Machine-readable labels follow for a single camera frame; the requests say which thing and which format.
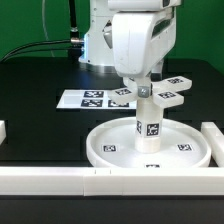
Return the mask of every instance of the black tabletop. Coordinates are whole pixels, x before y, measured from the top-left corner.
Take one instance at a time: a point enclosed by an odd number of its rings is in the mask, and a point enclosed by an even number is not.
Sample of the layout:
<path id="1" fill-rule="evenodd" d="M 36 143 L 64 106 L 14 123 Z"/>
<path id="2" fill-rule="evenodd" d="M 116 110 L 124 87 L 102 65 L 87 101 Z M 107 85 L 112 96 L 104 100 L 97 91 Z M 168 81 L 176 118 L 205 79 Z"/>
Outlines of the black tabletop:
<path id="1" fill-rule="evenodd" d="M 164 117 L 224 131 L 224 76 L 200 60 L 167 60 L 163 78 L 193 81 L 185 103 Z M 22 58 L 0 65 L 0 120 L 7 138 L 0 166 L 90 166 L 85 141 L 97 125 L 128 110 L 59 110 L 65 89 L 116 89 L 116 74 L 81 70 L 66 58 Z M 0 197 L 0 223 L 223 223 L 223 197 Z"/>

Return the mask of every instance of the black and white tag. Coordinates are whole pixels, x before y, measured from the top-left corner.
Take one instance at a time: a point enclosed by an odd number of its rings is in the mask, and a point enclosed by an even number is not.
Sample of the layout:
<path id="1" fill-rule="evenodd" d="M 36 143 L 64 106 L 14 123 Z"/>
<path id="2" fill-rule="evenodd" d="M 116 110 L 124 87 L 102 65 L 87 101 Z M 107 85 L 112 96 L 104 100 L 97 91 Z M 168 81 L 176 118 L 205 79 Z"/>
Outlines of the black and white tag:
<path id="1" fill-rule="evenodd" d="M 145 164 L 145 168 L 160 168 L 159 164 Z"/>
<path id="2" fill-rule="evenodd" d="M 112 101 L 112 100 L 108 100 L 108 107 L 129 107 L 129 103 L 126 103 L 126 104 L 124 104 L 124 105 L 118 105 L 118 104 L 116 104 L 114 101 Z"/>
<path id="3" fill-rule="evenodd" d="M 121 90 L 117 90 L 115 92 L 120 96 L 132 93 L 129 89 L 121 89 Z"/>
<path id="4" fill-rule="evenodd" d="M 147 125 L 147 136 L 157 136 L 159 135 L 159 124 L 148 124 Z"/>
<path id="5" fill-rule="evenodd" d="M 171 93 L 171 92 L 164 92 L 164 93 L 160 93 L 158 94 L 159 96 L 161 96 L 163 99 L 169 99 L 171 97 L 175 97 L 176 95 Z"/>
<path id="6" fill-rule="evenodd" d="M 177 145 L 177 147 L 182 152 L 193 151 L 193 148 L 190 144 L 180 144 L 180 145 Z"/>
<path id="7" fill-rule="evenodd" d="M 104 91 L 85 91 L 84 92 L 84 97 L 85 98 L 103 98 Z"/>
<path id="8" fill-rule="evenodd" d="M 117 152 L 116 145 L 103 145 L 102 148 L 104 152 Z"/>
<path id="9" fill-rule="evenodd" d="M 142 134 L 142 122 L 137 121 L 137 131 L 139 134 Z"/>
<path id="10" fill-rule="evenodd" d="M 81 107 L 102 107 L 103 100 L 82 100 Z"/>
<path id="11" fill-rule="evenodd" d="M 183 80 L 178 79 L 178 78 L 169 79 L 169 80 L 167 80 L 167 81 L 170 82 L 170 83 L 172 83 L 172 84 L 177 84 L 177 83 L 184 82 Z"/>

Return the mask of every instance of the green background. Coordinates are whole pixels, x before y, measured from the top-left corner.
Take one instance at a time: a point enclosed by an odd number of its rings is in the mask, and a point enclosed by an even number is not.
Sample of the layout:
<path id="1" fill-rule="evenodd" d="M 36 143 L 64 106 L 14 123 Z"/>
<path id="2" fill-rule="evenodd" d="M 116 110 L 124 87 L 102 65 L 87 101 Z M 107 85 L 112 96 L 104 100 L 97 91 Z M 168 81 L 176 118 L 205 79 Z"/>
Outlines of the green background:
<path id="1" fill-rule="evenodd" d="M 89 0 L 75 0 L 79 31 L 88 30 Z M 224 74 L 224 1 L 185 0 L 177 9 L 177 41 L 169 58 L 206 60 Z M 50 40 L 70 37 L 68 0 L 46 0 Z M 0 0 L 0 57 L 31 42 L 44 41 L 42 0 Z M 51 56 L 33 53 L 30 56 Z M 55 52 L 55 56 L 66 56 Z"/>

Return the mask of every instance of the black cable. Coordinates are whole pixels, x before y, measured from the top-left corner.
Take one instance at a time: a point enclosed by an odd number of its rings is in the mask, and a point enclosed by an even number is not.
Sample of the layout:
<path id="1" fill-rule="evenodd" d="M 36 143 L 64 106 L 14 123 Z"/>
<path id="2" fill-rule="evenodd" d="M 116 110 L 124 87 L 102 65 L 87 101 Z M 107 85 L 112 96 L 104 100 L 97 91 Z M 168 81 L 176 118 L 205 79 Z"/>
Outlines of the black cable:
<path id="1" fill-rule="evenodd" d="M 69 11 L 71 27 L 77 29 L 75 0 L 69 0 Z"/>
<path id="2" fill-rule="evenodd" d="M 0 63 L 5 62 L 11 57 L 20 55 L 20 54 L 26 54 L 26 53 L 35 53 L 35 52 L 40 52 L 40 51 L 64 51 L 64 50 L 69 50 L 69 49 L 80 49 L 80 48 L 74 48 L 74 47 L 67 47 L 67 48 L 50 48 L 50 49 L 37 49 L 37 50 L 28 50 L 28 51 L 20 51 L 20 52 L 15 52 L 13 54 L 8 55 L 7 57 L 5 56 L 3 59 L 0 60 Z"/>
<path id="3" fill-rule="evenodd" d="M 54 41 L 42 41 L 42 42 L 34 42 L 30 44 L 26 44 L 23 46 L 20 46 L 9 53 L 7 53 L 1 60 L 0 62 L 4 61 L 5 58 L 8 58 L 11 54 L 14 54 L 16 52 L 19 52 L 23 49 L 30 48 L 30 47 L 36 47 L 36 46 L 45 46 L 45 45 L 54 45 L 54 44 L 67 44 L 71 43 L 71 40 L 54 40 Z"/>

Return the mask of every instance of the white cylinder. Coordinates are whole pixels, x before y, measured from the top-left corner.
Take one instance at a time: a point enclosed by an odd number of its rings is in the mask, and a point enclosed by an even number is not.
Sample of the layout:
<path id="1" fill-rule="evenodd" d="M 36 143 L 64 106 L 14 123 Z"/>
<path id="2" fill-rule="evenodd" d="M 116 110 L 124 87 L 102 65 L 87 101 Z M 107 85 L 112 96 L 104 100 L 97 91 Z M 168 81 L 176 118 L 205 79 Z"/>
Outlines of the white cylinder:
<path id="1" fill-rule="evenodd" d="M 142 153 L 159 151 L 163 109 L 153 103 L 152 97 L 139 99 L 136 112 L 135 149 Z"/>

